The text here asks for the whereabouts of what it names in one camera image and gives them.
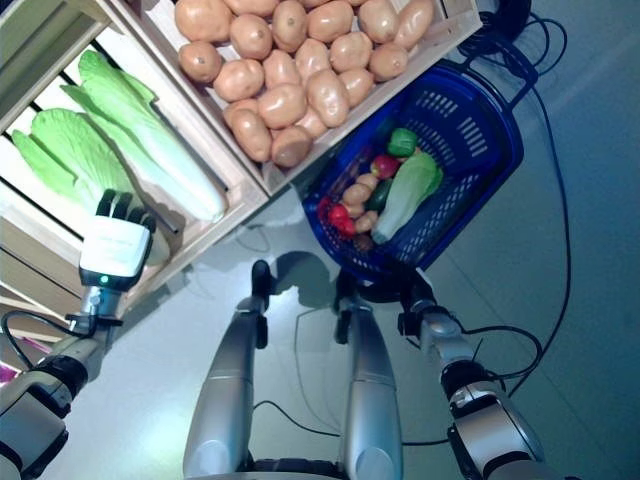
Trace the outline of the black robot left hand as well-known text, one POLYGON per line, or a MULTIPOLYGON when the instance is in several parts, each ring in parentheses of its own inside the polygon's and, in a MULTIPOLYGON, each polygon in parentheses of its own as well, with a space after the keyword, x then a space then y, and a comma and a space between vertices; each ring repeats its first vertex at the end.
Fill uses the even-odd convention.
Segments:
POLYGON ((155 218, 129 192, 107 189, 84 236, 78 272, 85 287, 124 293, 140 280, 150 256, 155 218))

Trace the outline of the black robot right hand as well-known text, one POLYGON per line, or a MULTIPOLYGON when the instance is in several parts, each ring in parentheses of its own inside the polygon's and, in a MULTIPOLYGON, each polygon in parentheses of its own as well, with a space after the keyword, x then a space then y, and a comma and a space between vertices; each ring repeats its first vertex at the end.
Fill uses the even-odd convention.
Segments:
POLYGON ((418 313, 437 304, 431 284, 418 271, 414 270, 407 287, 407 305, 412 313, 418 313))

